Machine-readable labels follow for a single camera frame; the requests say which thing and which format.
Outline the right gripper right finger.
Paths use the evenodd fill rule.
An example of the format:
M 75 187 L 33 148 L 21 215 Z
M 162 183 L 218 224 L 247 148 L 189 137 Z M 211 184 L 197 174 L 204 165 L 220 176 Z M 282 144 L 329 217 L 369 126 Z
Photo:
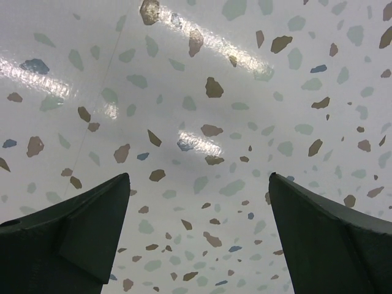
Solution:
M 391 222 L 277 173 L 269 197 L 295 293 L 391 293 Z

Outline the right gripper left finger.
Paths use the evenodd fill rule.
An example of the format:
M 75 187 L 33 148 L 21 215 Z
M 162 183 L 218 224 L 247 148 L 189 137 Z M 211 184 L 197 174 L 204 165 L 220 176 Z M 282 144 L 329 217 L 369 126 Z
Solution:
M 100 293 L 110 280 L 130 197 L 122 173 L 1 224 L 1 293 Z

